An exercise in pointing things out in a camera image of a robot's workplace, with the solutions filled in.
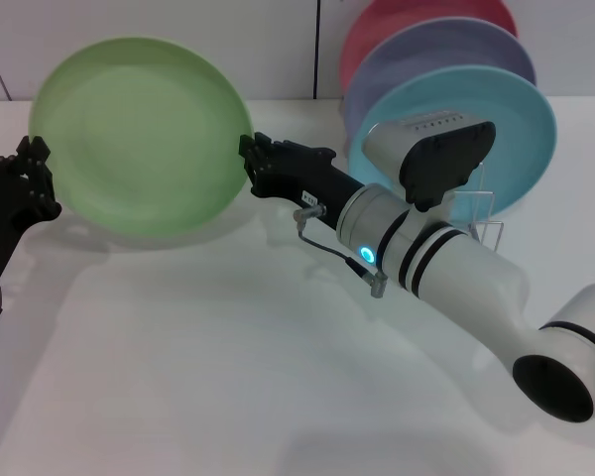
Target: white table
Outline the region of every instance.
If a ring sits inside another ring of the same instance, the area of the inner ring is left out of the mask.
[[[552,104],[555,158],[502,216],[533,326],[595,281],[595,98]],[[342,150],[335,101],[250,107],[275,139]],[[28,109],[0,103],[0,155]],[[3,277],[0,476],[595,476],[595,421],[544,415],[405,292],[371,299],[293,209],[245,187],[168,249],[69,213],[32,229]]]

